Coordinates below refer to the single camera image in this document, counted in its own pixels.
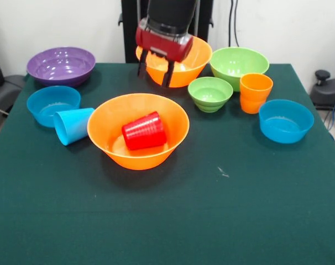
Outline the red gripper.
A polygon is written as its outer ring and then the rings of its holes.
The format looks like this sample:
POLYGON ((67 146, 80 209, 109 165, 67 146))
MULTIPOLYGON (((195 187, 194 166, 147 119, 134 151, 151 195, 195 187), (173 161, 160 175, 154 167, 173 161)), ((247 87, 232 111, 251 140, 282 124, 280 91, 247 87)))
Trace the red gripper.
POLYGON ((146 57, 148 51, 164 57, 168 60, 167 71, 163 76, 162 87, 170 87, 170 82, 174 72, 175 62, 183 61, 189 54, 193 36, 189 33, 181 36, 166 35, 154 31, 149 25, 147 18, 143 18, 137 27, 135 40, 142 48, 138 65, 138 77, 144 78, 146 74, 146 57))

